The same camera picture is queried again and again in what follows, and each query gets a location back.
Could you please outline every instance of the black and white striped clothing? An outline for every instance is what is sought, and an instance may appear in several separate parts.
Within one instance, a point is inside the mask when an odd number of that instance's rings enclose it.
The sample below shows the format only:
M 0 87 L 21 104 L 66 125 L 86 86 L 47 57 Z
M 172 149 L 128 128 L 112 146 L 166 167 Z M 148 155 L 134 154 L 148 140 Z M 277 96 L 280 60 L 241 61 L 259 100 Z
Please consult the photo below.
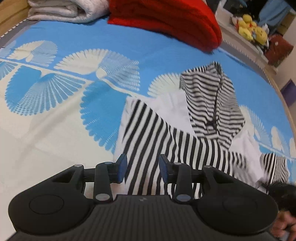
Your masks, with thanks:
M 218 139 L 229 149 L 244 125 L 231 80 L 213 62 L 184 71 L 180 88 L 186 93 L 189 118 L 196 136 Z
M 182 162 L 193 169 L 211 165 L 233 176 L 233 167 L 246 170 L 246 161 L 238 153 L 222 149 L 215 139 L 196 137 L 165 122 L 143 101 L 134 102 L 121 143 L 128 157 L 126 193 L 134 195 L 172 194 L 175 185 L 166 185 L 160 175 L 158 157 L 165 154 L 172 163 Z M 200 197 L 198 183 L 193 184 L 195 198 Z
M 262 154 L 260 163 L 264 168 L 266 184 L 270 185 L 274 182 L 288 182 L 290 172 L 288 170 L 286 158 L 277 157 L 275 153 Z

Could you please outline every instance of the finger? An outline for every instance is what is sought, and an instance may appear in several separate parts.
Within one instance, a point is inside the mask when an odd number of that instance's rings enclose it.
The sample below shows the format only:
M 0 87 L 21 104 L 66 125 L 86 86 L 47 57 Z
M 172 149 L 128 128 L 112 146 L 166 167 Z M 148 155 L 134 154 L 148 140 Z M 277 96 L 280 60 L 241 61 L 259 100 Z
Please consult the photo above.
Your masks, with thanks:
M 281 212 L 279 220 L 287 223 L 288 225 L 296 224 L 296 218 L 294 218 L 289 211 Z
M 287 241 L 294 241 L 296 239 L 296 233 L 290 233 Z
M 296 224 L 294 224 L 293 226 L 291 226 L 291 227 L 289 228 L 289 231 L 290 231 L 290 232 L 295 232 L 295 233 L 296 233 Z
M 272 229 L 285 229 L 286 227 L 288 226 L 288 223 L 285 222 L 285 221 L 281 221 L 280 219 L 277 219 L 273 226 L 272 226 Z
M 286 231 L 281 229 L 272 229 L 270 230 L 270 233 L 276 238 L 281 238 L 285 235 Z

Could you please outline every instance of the white blanket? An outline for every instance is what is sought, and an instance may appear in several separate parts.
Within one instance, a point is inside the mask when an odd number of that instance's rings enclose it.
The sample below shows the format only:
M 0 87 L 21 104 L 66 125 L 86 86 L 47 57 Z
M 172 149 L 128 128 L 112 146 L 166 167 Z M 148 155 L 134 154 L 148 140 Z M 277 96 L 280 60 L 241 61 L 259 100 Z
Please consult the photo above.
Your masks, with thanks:
M 29 20 L 87 23 L 109 12 L 108 0 L 28 0 Z

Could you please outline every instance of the folded red blanket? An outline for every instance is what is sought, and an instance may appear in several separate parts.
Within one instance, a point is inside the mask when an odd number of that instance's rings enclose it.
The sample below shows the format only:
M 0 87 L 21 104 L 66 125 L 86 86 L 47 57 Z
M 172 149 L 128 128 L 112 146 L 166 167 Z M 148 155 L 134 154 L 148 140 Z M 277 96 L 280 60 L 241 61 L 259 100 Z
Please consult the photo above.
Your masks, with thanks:
M 110 0 L 108 23 L 166 33 L 210 52 L 222 41 L 215 15 L 202 0 Z

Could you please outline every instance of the blue cloth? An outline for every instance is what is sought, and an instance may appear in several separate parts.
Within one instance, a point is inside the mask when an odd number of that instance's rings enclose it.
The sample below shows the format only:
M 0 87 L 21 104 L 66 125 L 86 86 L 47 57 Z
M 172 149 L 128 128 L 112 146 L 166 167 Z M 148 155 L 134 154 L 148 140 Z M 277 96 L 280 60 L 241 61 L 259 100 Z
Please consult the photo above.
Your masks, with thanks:
M 269 33 L 273 34 L 290 10 L 290 5 L 284 0 L 269 0 L 259 13 L 260 22 L 258 25 L 263 26 L 267 23 Z
M 163 34 L 108 25 L 106 19 L 32 25 L 0 50 L 0 84 L 8 82 L 6 105 L 23 118 L 43 115 L 82 89 L 81 124 L 99 146 L 114 152 L 127 96 L 178 89 L 181 72 L 213 61 L 221 63 L 232 80 L 261 151 L 295 160 L 282 102 L 249 66 L 222 49 L 206 54 Z M 3 81 L 9 73 L 9 80 Z M 293 163 L 289 169 L 296 181 Z

